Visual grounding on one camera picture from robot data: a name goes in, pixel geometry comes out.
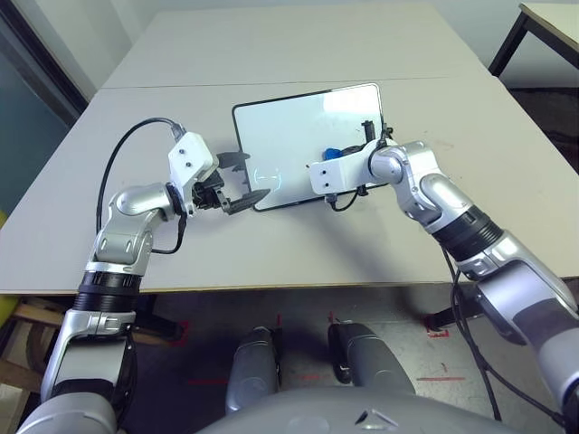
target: blue object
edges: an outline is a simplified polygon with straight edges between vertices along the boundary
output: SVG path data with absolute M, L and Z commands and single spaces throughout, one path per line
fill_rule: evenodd
M 334 159 L 339 158 L 341 156 L 342 156 L 342 151 L 339 149 L 335 149 L 334 147 L 329 147 L 322 154 L 322 158 L 324 158 L 324 161 L 334 160 Z

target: whiteboard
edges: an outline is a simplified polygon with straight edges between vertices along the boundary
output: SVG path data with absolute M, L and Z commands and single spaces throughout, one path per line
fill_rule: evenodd
M 323 197 L 311 188 L 308 165 L 322 161 L 329 147 L 363 145 L 361 124 L 367 120 L 380 137 L 382 107 L 374 83 L 235 106 L 239 146 L 250 155 L 245 161 L 250 190 L 271 190 L 254 208 L 264 211 Z

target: yellow object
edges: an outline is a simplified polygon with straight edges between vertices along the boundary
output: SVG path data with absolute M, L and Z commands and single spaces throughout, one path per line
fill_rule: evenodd
M 0 211 L 0 228 L 4 226 L 8 216 Z M 6 319 L 14 312 L 20 300 L 17 296 L 0 296 L 0 327 L 4 325 Z

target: floor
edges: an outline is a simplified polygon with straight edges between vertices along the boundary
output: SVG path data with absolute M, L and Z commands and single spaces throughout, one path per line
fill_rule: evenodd
M 517 89 L 510 93 L 579 173 L 579 88 Z
M 371 327 L 399 358 L 416 391 L 492 416 L 469 349 L 454 327 L 428 333 L 422 319 L 449 305 L 449 286 L 312 288 L 189 293 L 158 298 L 156 313 L 188 326 L 170 348 L 138 346 L 138 394 L 129 433 L 192 433 L 224 416 L 233 353 L 252 327 L 283 327 L 282 389 L 339 385 L 327 355 L 330 318 Z M 486 318 L 470 322 L 489 361 L 515 385 L 553 407 L 525 347 L 503 341 Z M 496 385 L 503 419 L 526 433 L 559 432 L 554 423 Z

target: desk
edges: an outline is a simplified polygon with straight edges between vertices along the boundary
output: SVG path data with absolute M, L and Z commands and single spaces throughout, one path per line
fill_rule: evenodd
M 486 74 L 433 6 L 276 6 L 158 14 L 103 88 Z
M 579 5 L 521 3 L 519 7 L 521 13 L 490 64 L 489 72 L 497 77 L 502 73 L 527 32 L 579 68 Z

